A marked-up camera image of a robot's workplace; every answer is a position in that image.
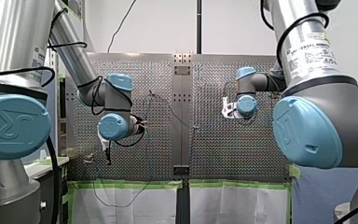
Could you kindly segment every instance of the silver robot arm segment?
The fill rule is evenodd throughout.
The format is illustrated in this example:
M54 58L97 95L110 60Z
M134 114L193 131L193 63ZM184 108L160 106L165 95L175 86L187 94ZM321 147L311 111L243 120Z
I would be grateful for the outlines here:
M54 15L62 12L64 4L56 1ZM53 45L79 41L69 16L62 13L52 24L50 39ZM85 105L103 106L106 115L100 120L99 134L112 141L142 133L139 118L131 115L131 77L123 74L97 76L87 52L79 47L57 48L69 74L78 87L78 98Z
M286 157L299 165L358 167L358 85L338 70L325 21L317 14L323 2L329 1L265 3L277 39L284 40L277 53L287 90L274 109L274 134ZM315 16L305 19L309 14Z

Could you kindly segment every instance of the green tape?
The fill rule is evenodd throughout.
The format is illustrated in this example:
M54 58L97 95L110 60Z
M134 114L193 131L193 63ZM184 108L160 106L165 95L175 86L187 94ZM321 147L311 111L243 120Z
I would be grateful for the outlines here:
M290 189L290 183L266 183L257 181L235 180L190 180L191 188L210 189L222 187L237 187L247 189Z
M61 161L65 161L65 160L68 160L68 158L67 157L58 157L57 158L58 163L60 163ZM39 164L40 165L51 165L51 159L41 161L41 162L39 162Z
M143 189L147 182L98 179L95 181L74 181L68 186L73 189ZM182 181L152 181L145 189L180 189Z
M65 204L68 202L68 194L65 194L62 196L62 204Z
M289 175L299 179L301 177L301 171L297 166L289 165Z

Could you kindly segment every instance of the pegboard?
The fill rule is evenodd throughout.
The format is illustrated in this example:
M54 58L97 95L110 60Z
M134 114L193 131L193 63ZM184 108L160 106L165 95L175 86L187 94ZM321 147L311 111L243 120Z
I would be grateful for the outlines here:
M74 180L93 179L96 176L110 179L154 180L172 179L172 115L171 103L172 55L138 56L95 54L91 61L99 76L109 73L122 73L132 77L131 113L149 120L149 131L135 147L120 147L112 144L112 165L107 160L97 135L97 124L101 116L93 116L91 109L77 99L68 106L68 122L73 125L73 141L76 156L71 160L68 177ZM67 93L77 92L73 82ZM164 100L147 97L149 91ZM120 141L124 145L135 142L140 135ZM90 155L95 162L85 162Z
M222 97L235 99L235 74L244 66L267 72L273 57L208 56L193 58L193 136L191 178L287 181L287 160L272 130L273 107L279 95L258 92L258 112L251 120L223 119Z
M93 116L89 107L72 98L67 102L67 114L68 125L71 126L68 131L73 130L73 136L67 137L67 145L75 147L76 155L69 166L70 179L93 179L98 176L146 180L151 175L154 180L173 179L173 166L177 165L176 157L180 155L188 158L190 178L287 181L287 160L275 144L271 125L277 96L258 93L256 97L260 110L251 122L224 119L221 114L226 83L227 94L234 98L235 83L232 81L235 80L236 70L242 66L253 66L266 72L273 66L273 57L191 55L191 63L186 64L191 68L191 74L179 79L174 73L177 58L171 54L91 54L90 57L100 76L119 72L132 77L131 113L143 118L147 114L149 138L145 136L135 147L114 146L112 165L106 165L97 136L101 116ZM66 86L67 94L77 92L71 80L67 80ZM175 90L178 86L186 91ZM148 110L145 97L150 91L162 99L153 98ZM185 93L191 100L179 103L176 92ZM178 127L181 124L171 110L190 128ZM177 135L177 130L185 134ZM122 143L131 143L137 137L130 137ZM178 142L178 138L188 139ZM91 154L95 162L84 162Z

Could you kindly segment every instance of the end effector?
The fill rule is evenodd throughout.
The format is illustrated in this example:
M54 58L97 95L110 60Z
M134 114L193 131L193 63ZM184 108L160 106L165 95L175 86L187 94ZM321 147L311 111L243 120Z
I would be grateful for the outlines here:
M226 119L251 119L258 110L257 91L282 91L286 88L282 70L277 65L271 74L258 73L253 67L237 71L237 95L234 103L223 97L222 114Z

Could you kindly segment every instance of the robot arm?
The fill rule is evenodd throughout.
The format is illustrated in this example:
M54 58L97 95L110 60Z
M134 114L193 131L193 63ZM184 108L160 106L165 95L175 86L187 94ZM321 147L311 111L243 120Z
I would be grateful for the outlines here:
M226 119L251 119L257 112L257 91L283 91L286 83L279 65L270 74L258 73L253 67L243 67L236 75L237 94L234 103L223 97L222 114Z
M64 4L56 1L54 15L62 12ZM79 40L66 13L52 24L50 39L53 45L75 43ZM100 120L98 131L103 139L117 141L145 129L139 118L131 115L131 77L108 74L98 77L83 48L58 48L69 74L78 87L78 98L88 106L103 106L106 115Z
M320 17L300 22L339 1L268 0L275 35L283 38L287 89L274 109L274 134L286 157L303 166L358 167L358 85L339 71Z

